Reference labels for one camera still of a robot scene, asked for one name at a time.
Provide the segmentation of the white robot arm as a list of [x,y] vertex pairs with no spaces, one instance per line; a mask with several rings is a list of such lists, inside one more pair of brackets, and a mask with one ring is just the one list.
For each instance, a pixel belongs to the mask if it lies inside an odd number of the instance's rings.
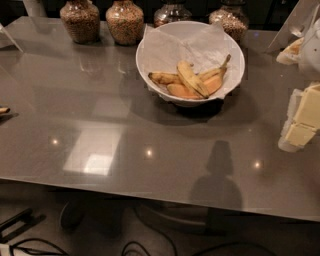
[[280,149],[297,152],[320,130],[320,19],[312,21],[306,34],[280,52],[276,61],[297,64],[311,81],[304,90],[293,90],[278,142]]

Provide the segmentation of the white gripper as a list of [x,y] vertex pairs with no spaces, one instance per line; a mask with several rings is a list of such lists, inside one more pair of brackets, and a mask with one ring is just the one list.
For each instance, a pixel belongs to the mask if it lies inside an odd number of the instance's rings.
[[283,125],[278,147],[289,153],[297,152],[314,137],[319,128],[320,84],[311,84],[303,93],[294,89],[289,99],[287,120]]

